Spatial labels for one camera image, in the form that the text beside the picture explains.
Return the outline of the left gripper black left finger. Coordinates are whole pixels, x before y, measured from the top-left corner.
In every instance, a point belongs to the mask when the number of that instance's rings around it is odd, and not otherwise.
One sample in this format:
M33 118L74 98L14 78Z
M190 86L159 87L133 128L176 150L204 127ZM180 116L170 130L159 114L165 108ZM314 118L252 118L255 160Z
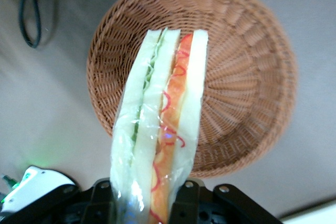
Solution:
M116 209L109 178L99 179L87 191L86 201L80 223L116 223Z

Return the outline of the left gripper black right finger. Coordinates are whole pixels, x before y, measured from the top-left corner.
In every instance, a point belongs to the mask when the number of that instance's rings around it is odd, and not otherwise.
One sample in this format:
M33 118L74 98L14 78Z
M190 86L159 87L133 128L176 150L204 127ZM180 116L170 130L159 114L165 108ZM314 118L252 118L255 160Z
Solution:
M198 178L188 178L179 188L172 205L169 223L198 223L201 188L205 187Z

